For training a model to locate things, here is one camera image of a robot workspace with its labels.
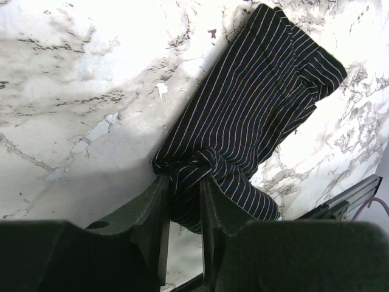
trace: pinstripe cloth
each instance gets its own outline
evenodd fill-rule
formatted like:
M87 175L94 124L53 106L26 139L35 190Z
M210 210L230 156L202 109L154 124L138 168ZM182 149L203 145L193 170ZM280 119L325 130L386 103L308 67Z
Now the pinstripe cloth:
M249 179L345 77L281 9L259 5L153 159L155 173L170 174L171 220L201 233L206 176L254 218L276 220L277 204Z

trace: white marble countertop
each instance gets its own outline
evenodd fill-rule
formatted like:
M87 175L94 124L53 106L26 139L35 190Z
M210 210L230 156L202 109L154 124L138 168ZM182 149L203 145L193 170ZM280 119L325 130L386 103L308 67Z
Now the white marble countertop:
M283 8L348 78L252 183L291 220L374 173L389 140L388 1L0 0L0 217L86 226L140 193L259 2ZM199 237L171 231L166 291L202 271Z

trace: fabric fold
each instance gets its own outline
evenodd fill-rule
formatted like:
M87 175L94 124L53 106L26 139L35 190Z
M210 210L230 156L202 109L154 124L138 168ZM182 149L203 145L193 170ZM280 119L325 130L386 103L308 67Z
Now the fabric fold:
M281 9L259 5L153 159L154 172L171 178L171 220L201 233L199 182L207 176L253 218L278 219L275 201L249 179L345 77Z

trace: dark fabric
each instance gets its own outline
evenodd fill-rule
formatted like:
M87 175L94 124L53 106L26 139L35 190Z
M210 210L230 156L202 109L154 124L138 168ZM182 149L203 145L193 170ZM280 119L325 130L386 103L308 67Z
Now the dark fabric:
M201 233L198 188L207 175L254 218L276 220L277 204L249 179L345 77L281 9L259 5L153 159L155 173L171 178L172 221Z

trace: striped fabric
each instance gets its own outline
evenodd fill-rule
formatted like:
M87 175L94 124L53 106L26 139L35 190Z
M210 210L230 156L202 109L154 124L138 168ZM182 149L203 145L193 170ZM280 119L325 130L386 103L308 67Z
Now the striped fabric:
M281 9L259 5L153 159L155 173L170 174L171 220L201 233L199 181L206 176L254 218L278 219L275 201L249 179L345 77Z

